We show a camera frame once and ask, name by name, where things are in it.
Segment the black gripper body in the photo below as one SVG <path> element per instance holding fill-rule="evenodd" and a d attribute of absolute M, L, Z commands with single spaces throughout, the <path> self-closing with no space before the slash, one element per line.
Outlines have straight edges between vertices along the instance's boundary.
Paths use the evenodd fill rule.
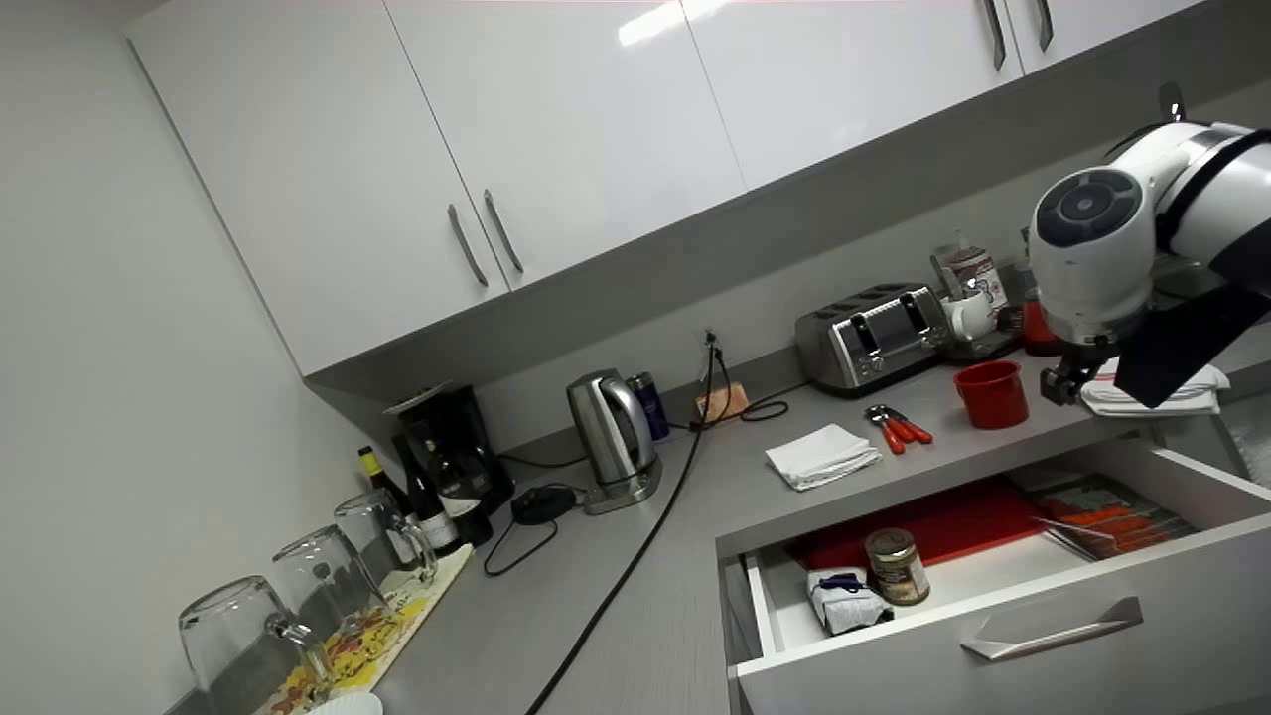
<path fill-rule="evenodd" d="M 1081 373 L 1102 357 L 1120 363 L 1124 380 L 1187 379 L 1220 357 L 1265 311 L 1265 299 L 1238 287 L 1207 289 L 1170 311 L 1146 311 L 1129 338 L 1095 338 L 1092 344 L 1065 342 L 1059 363 L 1039 373 L 1039 393 L 1055 404 L 1072 404 Z"/>

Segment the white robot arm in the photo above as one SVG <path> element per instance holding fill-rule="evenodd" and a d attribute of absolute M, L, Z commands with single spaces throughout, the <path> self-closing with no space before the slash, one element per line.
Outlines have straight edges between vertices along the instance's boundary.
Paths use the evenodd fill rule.
<path fill-rule="evenodd" d="M 1024 261 L 1065 342 L 1039 393 L 1065 404 L 1117 365 L 1117 391 L 1163 404 L 1271 311 L 1271 132 L 1141 128 L 1039 189 Z"/>

